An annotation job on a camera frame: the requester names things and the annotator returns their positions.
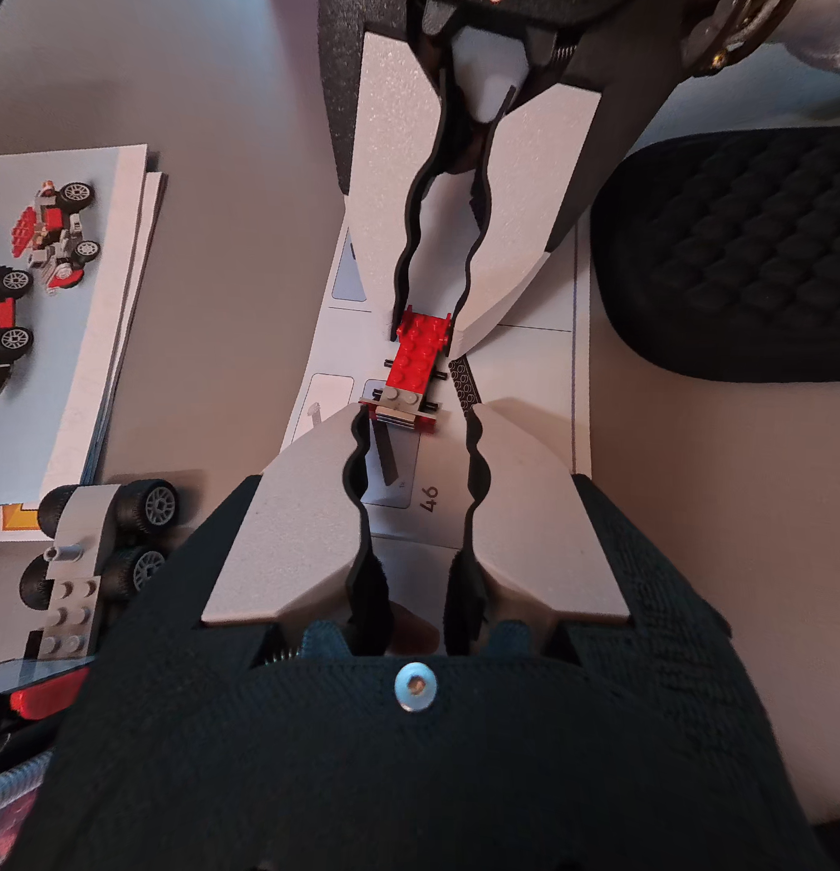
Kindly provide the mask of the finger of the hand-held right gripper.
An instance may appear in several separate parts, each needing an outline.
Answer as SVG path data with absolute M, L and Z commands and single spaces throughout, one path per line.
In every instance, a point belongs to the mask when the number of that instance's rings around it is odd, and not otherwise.
M 469 261 L 468 296 L 450 354 L 468 354 L 514 306 L 549 254 L 546 246 L 601 94 L 554 84 L 506 114 L 486 159 L 489 218 Z
M 386 339 L 402 317 L 399 264 L 419 241 L 440 117 L 436 90 L 408 43 L 366 32 L 346 208 L 362 287 Z

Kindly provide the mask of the open lego instruction booklet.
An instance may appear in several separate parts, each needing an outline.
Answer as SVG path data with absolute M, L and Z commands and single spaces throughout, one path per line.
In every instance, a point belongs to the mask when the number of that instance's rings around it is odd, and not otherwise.
M 583 217 L 467 357 L 481 402 L 585 475 L 591 473 L 589 297 L 589 219 Z M 370 311 L 343 221 L 282 449 L 349 403 L 371 397 L 394 350 Z M 391 485 L 383 484 L 371 444 L 363 503 L 392 601 L 435 624 L 471 497 L 466 420 L 453 378 L 435 381 L 428 396 L 440 405 L 435 432 L 390 431 L 399 474 Z

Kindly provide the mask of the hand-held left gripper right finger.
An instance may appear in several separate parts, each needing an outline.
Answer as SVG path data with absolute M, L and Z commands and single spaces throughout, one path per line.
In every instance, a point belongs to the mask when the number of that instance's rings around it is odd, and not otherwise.
M 478 652 L 510 622 L 535 652 L 563 622 L 628 625 L 566 461 L 489 404 L 469 410 L 466 446 L 471 503 L 447 583 L 447 654 Z

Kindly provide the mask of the grey red lego assembly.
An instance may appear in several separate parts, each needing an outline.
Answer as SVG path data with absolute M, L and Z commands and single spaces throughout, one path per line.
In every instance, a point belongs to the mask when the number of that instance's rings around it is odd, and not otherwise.
M 384 386 L 371 399 L 360 400 L 369 408 L 372 421 L 419 433 L 435 432 L 439 404 L 426 394 L 432 381 L 447 379 L 436 362 L 448 346 L 451 321 L 451 313 L 439 318 L 407 307 L 396 329 L 399 348 L 389 363 Z

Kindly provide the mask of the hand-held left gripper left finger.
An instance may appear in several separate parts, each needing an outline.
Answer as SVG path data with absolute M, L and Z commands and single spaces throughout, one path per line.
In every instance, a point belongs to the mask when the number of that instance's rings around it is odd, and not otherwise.
M 275 624 L 294 645 L 340 621 L 350 650 L 381 656 L 393 633 L 368 512 L 367 406 L 349 403 L 265 469 L 205 609 L 204 626 Z

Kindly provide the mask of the yellow mark instruction booklet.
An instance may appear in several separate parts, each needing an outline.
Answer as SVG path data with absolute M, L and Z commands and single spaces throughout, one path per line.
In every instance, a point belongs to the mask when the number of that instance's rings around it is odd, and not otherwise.
M 115 360 L 119 367 L 114 369 L 109 419 L 166 184 L 164 173 L 154 171 L 151 164 L 148 154 L 138 247 L 120 332 L 125 343 L 120 358 Z M 70 183 L 55 191 L 54 182 L 46 181 L 35 194 L 33 205 L 24 208 L 21 218 L 10 232 L 12 255 L 18 257 L 27 254 L 28 264 L 37 269 L 45 267 L 47 272 L 44 277 L 47 281 L 46 289 L 49 291 L 75 287 L 85 275 L 84 267 L 90 265 L 101 252 L 98 244 L 82 238 L 84 229 L 78 215 L 91 203 L 92 191 L 85 184 Z M 34 276 L 28 270 L 0 267 L 0 387 L 5 386 L 12 374 L 12 364 L 31 351 L 32 332 L 16 325 L 15 309 L 16 303 L 33 289 L 33 285 Z M 97 473 L 98 468 L 91 484 L 94 483 Z M 32 504 L 0 505 L 0 541 L 43 541 L 44 533 L 35 518 L 35 511 L 43 498 L 44 496 L 40 497 Z

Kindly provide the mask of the black red lego truck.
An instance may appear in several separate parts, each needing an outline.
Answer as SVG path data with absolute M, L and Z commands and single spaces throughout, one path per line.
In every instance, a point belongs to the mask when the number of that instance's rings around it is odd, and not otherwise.
M 43 622 L 22 659 L 0 663 L 0 812 L 41 784 L 103 634 L 163 566 L 178 513 L 161 478 L 60 486 L 39 504 L 48 547 L 22 573 L 19 597 Z

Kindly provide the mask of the black quilted wrist pad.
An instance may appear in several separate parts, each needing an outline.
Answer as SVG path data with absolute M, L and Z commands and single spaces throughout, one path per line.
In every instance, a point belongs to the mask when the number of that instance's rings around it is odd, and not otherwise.
M 611 326 L 714 382 L 840 382 L 840 125 L 713 132 L 625 159 L 590 213 Z

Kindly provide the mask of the person's right forearm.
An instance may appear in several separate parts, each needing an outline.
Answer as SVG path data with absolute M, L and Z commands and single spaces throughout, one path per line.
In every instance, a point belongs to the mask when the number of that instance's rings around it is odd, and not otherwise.
M 778 2 L 757 34 L 815 69 L 840 75 L 840 1 Z

